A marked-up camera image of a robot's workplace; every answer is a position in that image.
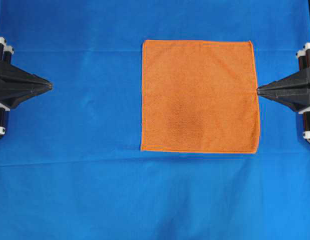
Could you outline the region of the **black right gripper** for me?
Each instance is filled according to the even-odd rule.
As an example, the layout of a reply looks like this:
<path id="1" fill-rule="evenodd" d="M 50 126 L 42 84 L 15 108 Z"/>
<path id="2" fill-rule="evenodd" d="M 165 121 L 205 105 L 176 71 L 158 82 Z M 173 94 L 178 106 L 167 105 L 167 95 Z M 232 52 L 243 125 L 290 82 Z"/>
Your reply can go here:
<path id="1" fill-rule="evenodd" d="M 261 97 L 280 103 L 302 115 L 303 138 L 310 138 L 310 42 L 296 53 L 299 71 L 257 88 Z"/>

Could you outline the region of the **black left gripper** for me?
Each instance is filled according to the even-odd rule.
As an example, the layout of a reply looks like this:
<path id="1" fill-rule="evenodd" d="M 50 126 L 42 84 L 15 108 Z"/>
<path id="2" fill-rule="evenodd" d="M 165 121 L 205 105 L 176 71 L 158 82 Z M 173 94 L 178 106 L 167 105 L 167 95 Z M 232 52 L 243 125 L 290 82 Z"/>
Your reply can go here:
<path id="1" fill-rule="evenodd" d="M 0 37 L 0 135 L 5 135 L 9 113 L 20 103 L 52 90 L 52 83 L 11 65 L 14 48 Z M 3 84 L 4 80 L 28 84 Z"/>

